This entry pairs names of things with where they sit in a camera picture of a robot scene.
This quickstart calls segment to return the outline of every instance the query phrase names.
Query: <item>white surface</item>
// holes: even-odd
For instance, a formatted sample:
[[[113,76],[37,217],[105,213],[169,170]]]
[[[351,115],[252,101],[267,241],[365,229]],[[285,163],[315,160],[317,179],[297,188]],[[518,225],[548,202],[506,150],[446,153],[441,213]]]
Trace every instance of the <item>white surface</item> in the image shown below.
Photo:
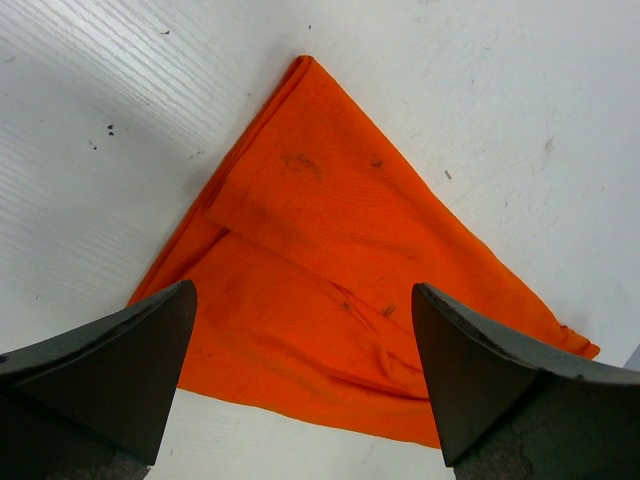
[[[439,450],[319,427],[178,390],[146,480],[453,480]]]
[[[561,321],[624,364],[640,340],[639,20],[635,0],[0,0],[0,351],[120,308],[311,53]],[[306,462],[317,478],[428,478],[437,458],[184,401],[165,439],[182,453],[158,467],[175,478],[190,458],[192,478],[297,478]],[[373,455],[360,465],[372,445],[378,473]]]

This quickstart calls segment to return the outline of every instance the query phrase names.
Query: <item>orange cloth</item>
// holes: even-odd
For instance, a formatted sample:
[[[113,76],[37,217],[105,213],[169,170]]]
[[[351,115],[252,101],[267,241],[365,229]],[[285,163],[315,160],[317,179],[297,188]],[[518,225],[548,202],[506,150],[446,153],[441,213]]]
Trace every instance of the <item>orange cloth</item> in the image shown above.
[[[227,154],[133,295],[198,290],[179,386],[437,446],[414,283],[564,350],[567,327],[429,191],[311,57]]]

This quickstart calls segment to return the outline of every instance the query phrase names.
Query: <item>orange fabric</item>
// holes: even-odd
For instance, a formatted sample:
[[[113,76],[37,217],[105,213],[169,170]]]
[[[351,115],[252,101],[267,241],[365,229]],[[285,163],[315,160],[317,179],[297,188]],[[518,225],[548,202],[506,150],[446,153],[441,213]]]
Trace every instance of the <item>orange fabric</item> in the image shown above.
[[[199,307],[180,387],[429,446],[414,283],[564,350],[599,351],[558,324],[310,57],[289,68],[131,301],[183,278]]]

